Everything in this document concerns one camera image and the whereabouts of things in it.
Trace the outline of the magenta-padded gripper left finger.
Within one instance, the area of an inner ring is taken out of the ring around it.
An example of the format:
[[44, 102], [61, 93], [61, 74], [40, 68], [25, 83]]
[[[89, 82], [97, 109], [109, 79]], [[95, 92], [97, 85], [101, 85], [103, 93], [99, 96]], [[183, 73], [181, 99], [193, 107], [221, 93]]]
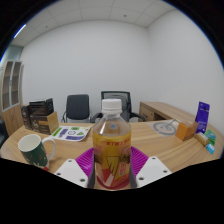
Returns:
[[88, 149], [76, 159], [67, 159], [55, 172], [55, 175], [78, 186], [93, 188], [95, 185], [95, 162], [93, 149]]

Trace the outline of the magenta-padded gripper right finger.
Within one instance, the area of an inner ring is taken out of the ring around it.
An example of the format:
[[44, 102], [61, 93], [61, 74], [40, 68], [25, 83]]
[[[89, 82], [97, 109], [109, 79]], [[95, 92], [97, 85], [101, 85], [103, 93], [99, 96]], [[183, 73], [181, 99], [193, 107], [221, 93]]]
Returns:
[[158, 157], [148, 157], [139, 149], [131, 148], [129, 181], [132, 188], [143, 187], [170, 174]]

